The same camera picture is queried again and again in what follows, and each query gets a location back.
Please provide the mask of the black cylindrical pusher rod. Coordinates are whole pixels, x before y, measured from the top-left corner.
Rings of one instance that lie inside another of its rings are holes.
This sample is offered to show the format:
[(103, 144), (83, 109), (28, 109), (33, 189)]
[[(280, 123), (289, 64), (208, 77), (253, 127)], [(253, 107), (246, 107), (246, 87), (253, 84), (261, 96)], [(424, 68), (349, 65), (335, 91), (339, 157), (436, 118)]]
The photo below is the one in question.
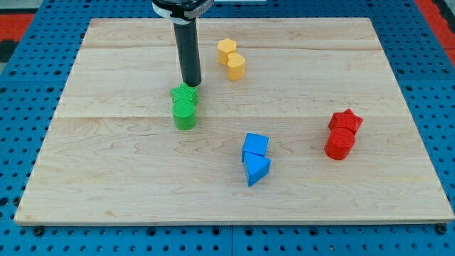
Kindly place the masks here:
[(190, 87), (202, 82), (196, 21), (174, 24), (182, 80)]

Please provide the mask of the silver black robot flange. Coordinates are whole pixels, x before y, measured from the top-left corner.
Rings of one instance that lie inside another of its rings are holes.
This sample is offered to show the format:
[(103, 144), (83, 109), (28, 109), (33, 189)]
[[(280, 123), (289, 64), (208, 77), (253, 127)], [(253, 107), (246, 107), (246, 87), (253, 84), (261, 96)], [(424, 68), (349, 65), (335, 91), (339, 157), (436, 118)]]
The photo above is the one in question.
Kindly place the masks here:
[(186, 25), (207, 12), (213, 0), (151, 0), (151, 5), (160, 17)]

